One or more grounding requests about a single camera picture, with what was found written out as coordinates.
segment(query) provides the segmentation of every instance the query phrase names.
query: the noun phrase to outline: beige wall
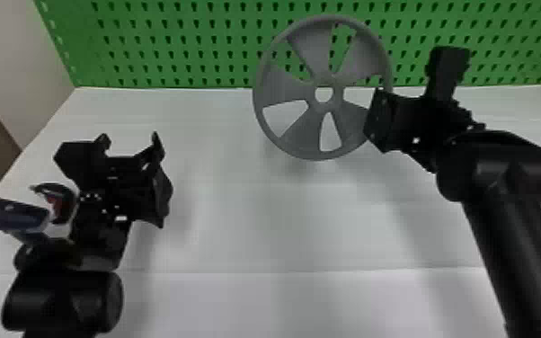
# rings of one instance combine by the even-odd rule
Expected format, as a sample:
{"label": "beige wall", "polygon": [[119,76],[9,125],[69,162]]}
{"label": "beige wall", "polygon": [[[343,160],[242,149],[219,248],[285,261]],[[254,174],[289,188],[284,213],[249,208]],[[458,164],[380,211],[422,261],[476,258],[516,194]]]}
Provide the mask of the beige wall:
{"label": "beige wall", "polygon": [[0,0],[0,121],[25,147],[73,86],[31,0]]}

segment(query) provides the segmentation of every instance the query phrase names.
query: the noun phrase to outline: white surface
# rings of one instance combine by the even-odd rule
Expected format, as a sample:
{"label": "white surface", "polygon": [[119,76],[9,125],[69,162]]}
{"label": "white surface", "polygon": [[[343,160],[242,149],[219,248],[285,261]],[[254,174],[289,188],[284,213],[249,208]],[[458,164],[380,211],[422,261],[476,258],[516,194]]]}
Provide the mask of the white surface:
{"label": "white surface", "polygon": [[73,90],[31,0],[0,0],[0,121],[25,147]]}
{"label": "white surface", "polygon": [[[121,276],[124,311],[104,337],[505,338],[480,268]],[[0,275],[0,305],[12,281]]]}
{"label": "white surface", "polygon": [[[408,94],[421,89],[401,89]],[[352,92],[368,101],[369,89]],[[478,120],[541,144],[541,86],[463,89]],[[366,144],[321,163],[267,140],[249,90],[77,89],[25,149],[0,196],[40,202],[27,185],[70,183],[51,161],[63,141],[107,132],[112,154],[135,154],[157,130],[175,195],[164,231],[134,227],[150,271],[343,271],[479,266],[461,207],[400,153]],[[0,269],[15,248],[0,236]],[[122,268],[143,269],[129,245]]]}
{"label": "white surface", "polygon": [[[263,136],[250,94],[77,89],[0,183],[0,196],[42,204],[27,185],[70,184],[51,161],[61,142],[107,132],[125,155],[159,132],[171,214],[163,230],[133,227],[127,308],[110,336],[503,336],[483,269],[463,268],[480,265],[469,226],[430,174],[370,144],[334,161],[291,158]],[[541,86],[457,98],[541,144]],[[0,300],[17,246],[0,236]],[[395,268],[406,269],[382,270]]]}

